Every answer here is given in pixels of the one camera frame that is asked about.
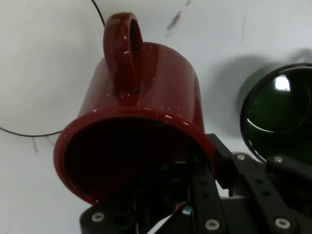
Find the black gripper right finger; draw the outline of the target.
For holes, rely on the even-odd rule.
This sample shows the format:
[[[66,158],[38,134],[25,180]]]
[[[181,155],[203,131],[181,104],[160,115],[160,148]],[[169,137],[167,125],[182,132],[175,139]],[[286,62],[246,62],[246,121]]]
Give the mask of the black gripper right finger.
[[[215,155],[215,176],[230,195],[238,193],[248,205],[248,225],[265,234],[312,232],[312,168],[287,156],[266,163],[245,153],[231,153],[215,134],[207,135]]]

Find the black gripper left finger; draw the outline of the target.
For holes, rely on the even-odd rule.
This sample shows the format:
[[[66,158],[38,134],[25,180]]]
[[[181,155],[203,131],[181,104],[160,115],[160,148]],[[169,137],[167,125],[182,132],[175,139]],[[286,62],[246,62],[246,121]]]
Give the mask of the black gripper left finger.
[[[207,160],[194,157],[104,199],[80,216],[83,234],[225,234],[227,222]]]

